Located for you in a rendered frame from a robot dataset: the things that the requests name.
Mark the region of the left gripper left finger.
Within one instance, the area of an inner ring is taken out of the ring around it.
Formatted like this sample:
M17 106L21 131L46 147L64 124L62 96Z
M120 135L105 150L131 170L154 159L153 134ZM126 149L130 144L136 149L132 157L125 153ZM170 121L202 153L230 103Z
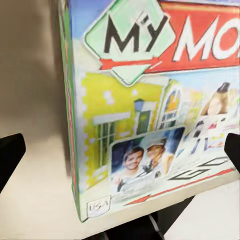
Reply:
M21 133L0 138L0 193L26 152Z

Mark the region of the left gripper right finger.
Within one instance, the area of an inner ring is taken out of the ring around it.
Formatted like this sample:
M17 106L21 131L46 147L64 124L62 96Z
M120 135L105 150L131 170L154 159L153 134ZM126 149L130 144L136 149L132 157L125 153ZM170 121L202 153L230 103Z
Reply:
M231 132L227 135L224 151L240 173L240 134Z

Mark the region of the board game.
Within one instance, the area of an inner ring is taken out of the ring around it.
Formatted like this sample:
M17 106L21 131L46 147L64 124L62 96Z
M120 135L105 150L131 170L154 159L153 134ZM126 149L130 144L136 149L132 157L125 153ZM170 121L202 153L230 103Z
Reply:
M239 172L240 0L58 0L80 222Z

